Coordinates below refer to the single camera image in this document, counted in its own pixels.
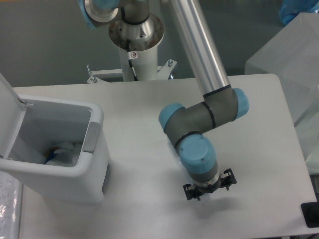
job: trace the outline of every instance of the light blue joint cap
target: light blue joint cap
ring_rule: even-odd
[[[181,142],[179,157],[186,170],[196,174],[207,173],[216,164],[215,149],[201,134],[192,134]]]
[[[159,114],[159,122],[163,130],[165,130],[165,126],[169,120],[169,118],[180,108],[185,108],[182,104],[170,104],[166,106]]]
[[[83,17],[84,17],[84,19],[86,21],[86,24],[88,25],[88,27],[90,29],[96,29],[96,27],[93,25],[93,23],[91,22],[90,18],[88,17],[88,15],[86,13],[83,0],[78,0],[78,2],[79,2],[79,5],[80,5],[80,9],[81,9],[82,15],[83,15]]]
[[[93,3],[98,8],[105,10],[115,8],[119,4],[119,0],[93,0]]]
[[[244,116],[249,111],[249,101],[242,89],[234,89],[238,99],[238,110],[236,119]]]

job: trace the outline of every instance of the black object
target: black object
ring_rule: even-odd
[[[319,202],[302,203],[301,210],[309,228],[319,228]]]
[[[207,187],[200,187],[200,186],[197,186],[196,184],[194,184],[194,186],[192,186],[191,184],[185,184],[183,188],[184,188],[184,192],[185,192],[187,200],[196,198],[197,200],[200,201],[200,196],[204,195],[205,193],[213,193],[218,188],[226,188],[228,191],[229,187],[232,184],[237,183],[237,180],[233,174],[233,171],[230,168],[225,170],[224,174],[228,174],[228,175],[224,178],[219,177],[216,183],[214,183],[213,185],[210,184]]]

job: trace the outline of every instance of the black cable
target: black cable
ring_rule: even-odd
[[[307,237],[306,239],[312,239],[312,238],[314,238],[315,236],[317,236],[319,233],[317,233],[317,234],[313,234],[313,235],[311,235],[311,236],[309,236],[309,237]]]
[[[130,52],[130,43],[131,43],[130,40],[126,40],[126,52]],[[133,74],[133,77],[134,77],[134,81],[139,81],[139,80],[138,80],[138,77],[137,77],[137,75],[136,75],[134,66],[133,66],[133,62],[132,62],[131,59],[129,59],[129,65],[130,65],[130,68],[131,68],[131,70],[132,70],[132,74]]]

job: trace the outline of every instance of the aluminum arm tube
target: aluminum arm tube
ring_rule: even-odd
[[[229,85],[198,0],[170,0],[188,60],[203,95]]]

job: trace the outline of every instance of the gray joint housing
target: gray joint housing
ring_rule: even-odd
[[[101,27],[112,22],[123,20],[127,24],[141,24],[150,15],[150,1],[120,0],[113,9],[99,9],[93,0],[82,0],[86,6],[86,14],[95,27]]]
[[[183,139],[191,134],[203,134],[234,121],[238,111],[238,98],[233,89],[204,96],[204,101],[189,108],[177,110],[168,120],[164,132],[178,152]]]

